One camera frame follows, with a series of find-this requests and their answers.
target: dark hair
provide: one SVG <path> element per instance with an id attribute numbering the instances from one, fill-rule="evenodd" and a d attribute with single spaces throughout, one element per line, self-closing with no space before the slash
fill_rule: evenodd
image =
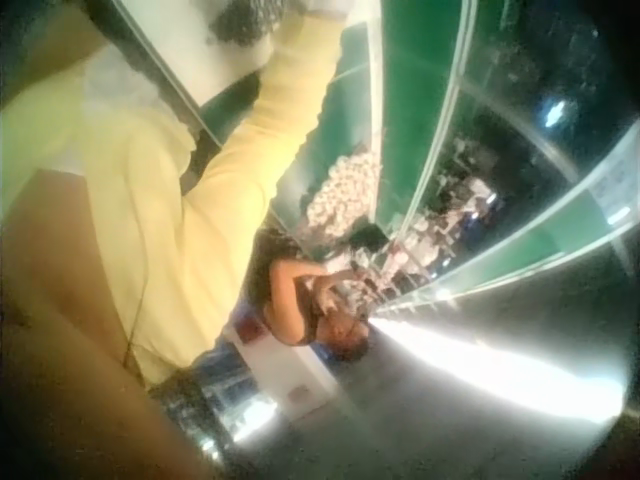
<path id="1" fill-rule="evenodd" d="M 357 362 L 369 351 L 369 338 L 362 337 L 358 343 L 348 348 L 331 350 L 336 360 L 341 362 Z"/>

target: yellow sweater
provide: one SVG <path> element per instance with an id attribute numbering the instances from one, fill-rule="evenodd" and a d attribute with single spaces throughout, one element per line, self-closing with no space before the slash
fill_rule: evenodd
<path id="1" fill-rule="evenodd" d="M 227 322 L 276 182 L 317 125 L 342 28 L 311 16 L 283 22 L 251 114 L 185 197 L 186 127 L 151 108 L 88 105 L 84 65 L 3 111 L 3 218 L 37 169 L 70 146 L 80 152 L 111 294 L 149 383 L 211 349 Z"/>

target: woman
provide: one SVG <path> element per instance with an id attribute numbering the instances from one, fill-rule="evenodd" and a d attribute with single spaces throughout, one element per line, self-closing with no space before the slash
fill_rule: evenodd
<path id="1" fill-rule="evenodd" d="M 354 313 L 335 290 L 363 274 L 345 270 L 330 275 L 322 265 L 298 255 L 297 245 L 275 228 L 260 231 L 245 283 L 249 302 L 281 343 L 318 342 L 341 360 L 358 360 L 368 347 L 366 316 Z"/>
<path id="2" fill-rule="evenodd" d="M 112 46 L 3 107 L 0 410 L 61 478 L 210 478 L 126 365 L 153 385 L 214 345 L 350 3 L 288 12 L 254 108 L 184 197 L 188 126 Z"/>

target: black top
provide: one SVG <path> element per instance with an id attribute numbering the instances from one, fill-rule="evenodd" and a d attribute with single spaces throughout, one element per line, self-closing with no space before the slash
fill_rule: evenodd
<path id="1" fill-rule="evenodd" d="M 263 307 L 267 302 L 271 301 L 271 280 L 269 276 L 271 264 L 280 258 L 296 258 L 299 253 L 300 248 L 295 241 L 276 228 L 264 228 L 256 234 L 244 288 L 249 302 L 261 314 Z M 305 285 L 305 280 L 306 278 L 303 277 L 295 280 L 296 299 L 298 309 L 304 319 L 305 334 L 295 344 L 284 342 L 274 334 L 274 337 L 285 345 L 309 345 L 316 339 L 318 323 L 323 314 L 319 305 L 313 299 L 311 291 Z M 263 323 L 273 333 L 267 322 Z"/>
<path id="2" fill-rule="evenodd" d="M 309 345 L 316 340 L 316 333 L 318 331 L 318 323 L 320 322 L 320 317 L 322 317 L 322 310 L 313 299 L 309 288 L 305 285 L 304 279 L 299 278 L 295 280 L 296 286 L 296 300 L 298 301 L 298 310 L 300 311 L 300 315 L 302 315 L 302 319 L 304 320 L 304 336 L 295 343 L 288 343 L 278 338 L 278 336 L 273 332 L 271 326 L 268 322 L 263 322 L 265 326 L 269 329 L 271 334 L 278 340 L 280 343 L 284 343 L 285 345 L 289 345 L 290 347 L 301 347 L 304 345 Z"/>

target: yellow sleeve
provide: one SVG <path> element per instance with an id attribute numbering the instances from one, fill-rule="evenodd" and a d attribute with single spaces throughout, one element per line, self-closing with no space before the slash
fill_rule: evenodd
<path id="1" fill-rule="evenodd" d="M 317 126 L 343 26 L 338 20 L 291 14 L 278 29 L 251 113 L 185 198 L 182 234 L 193 261 L 212 254 L 202 249 L 215 249 L 227 256 L 224 263 L 234 280 L 242 281 L 276 183 Z M 209 240 L 193 238 L 203 236 Z"/>

